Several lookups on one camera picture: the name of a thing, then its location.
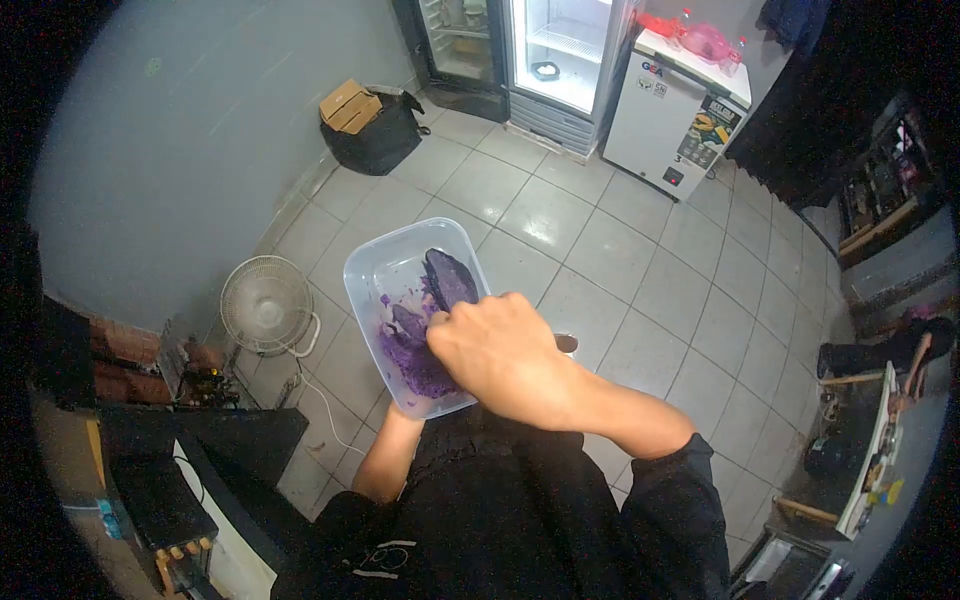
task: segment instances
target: electric fan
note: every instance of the electric fan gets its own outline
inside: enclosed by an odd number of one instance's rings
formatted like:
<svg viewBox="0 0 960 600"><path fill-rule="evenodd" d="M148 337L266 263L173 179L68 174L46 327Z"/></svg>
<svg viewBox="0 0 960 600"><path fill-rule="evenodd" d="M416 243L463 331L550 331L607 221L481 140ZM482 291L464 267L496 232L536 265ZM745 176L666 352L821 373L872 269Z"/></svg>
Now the electric fan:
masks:
<svg viewBox="0 0 960 600"><path fill-rule="evenodd" d="M233 270L220 295L224 327L236 343L257 354L284 350L298 358L313 351L320 335L320 318L313 312L313 294L303 273L282 256L255 256ZM317 322L310 346L293 346Z"/></svg>

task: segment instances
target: chest freezer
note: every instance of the chest freezer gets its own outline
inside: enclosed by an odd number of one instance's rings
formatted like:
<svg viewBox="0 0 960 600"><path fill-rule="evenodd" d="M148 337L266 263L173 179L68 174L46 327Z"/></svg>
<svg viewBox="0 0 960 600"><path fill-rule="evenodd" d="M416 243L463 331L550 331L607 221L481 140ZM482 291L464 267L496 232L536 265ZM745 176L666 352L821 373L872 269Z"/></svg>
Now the chest freezer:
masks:
<svg viewBox="0 0 960 600"><path fill-rule="evenodd" d="M650 30L636 38L603 158L686 200L743 126L747 67L732 77Z"/></svg>

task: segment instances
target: brown cardboard box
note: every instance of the brown cardboard box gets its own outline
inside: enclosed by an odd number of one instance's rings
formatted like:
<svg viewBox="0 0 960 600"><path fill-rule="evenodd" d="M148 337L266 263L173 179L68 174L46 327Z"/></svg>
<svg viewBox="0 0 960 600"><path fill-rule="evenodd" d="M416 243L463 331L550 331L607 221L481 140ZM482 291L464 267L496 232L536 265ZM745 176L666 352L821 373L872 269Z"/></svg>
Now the brown cardboard box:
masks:
<svg viewBox="0 0 960 600"><path fill-rule="evenodd" d="M320 116L332 130L356 135L381 108L375 94L354 80L347 80L321 100Z"/></svg>

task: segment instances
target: water bottle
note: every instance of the water bottle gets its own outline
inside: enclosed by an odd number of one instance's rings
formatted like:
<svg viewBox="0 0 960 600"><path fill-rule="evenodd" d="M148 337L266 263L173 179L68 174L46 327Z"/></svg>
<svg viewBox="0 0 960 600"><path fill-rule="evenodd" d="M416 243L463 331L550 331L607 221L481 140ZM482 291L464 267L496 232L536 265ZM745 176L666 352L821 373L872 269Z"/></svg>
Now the water bottle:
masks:
<svg viewBox="0 0 960 600"><path fill-rule="evenodd" d="M736 73L736 69L740 66L740 63L743 62L743 49L746 47L747 38L744 36L740 36L740 39L736 42L736 45L731 47L730 54L727 56L727 59L724 60L720 65L720 70L722 70L727 77L733 77L733 75Z"/></svg>

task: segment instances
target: display refrigerator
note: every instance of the display refrigerator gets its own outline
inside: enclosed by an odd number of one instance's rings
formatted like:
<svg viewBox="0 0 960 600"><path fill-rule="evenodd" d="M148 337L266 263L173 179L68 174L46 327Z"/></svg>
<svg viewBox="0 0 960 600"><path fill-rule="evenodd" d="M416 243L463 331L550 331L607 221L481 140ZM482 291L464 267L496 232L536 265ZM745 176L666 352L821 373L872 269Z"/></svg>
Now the display refrigerator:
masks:
<svg viewBox="0 0 960 600"><path fill-rule="evenodd" d="M435 105L509 115L500 0L394 0L417 79Z"/></svg>
<svg viewBox="0 0 960 600"><path fill-rule="evenodd" d="M586 158L622 81L645 0L504 0L510 124Z"/></svg>

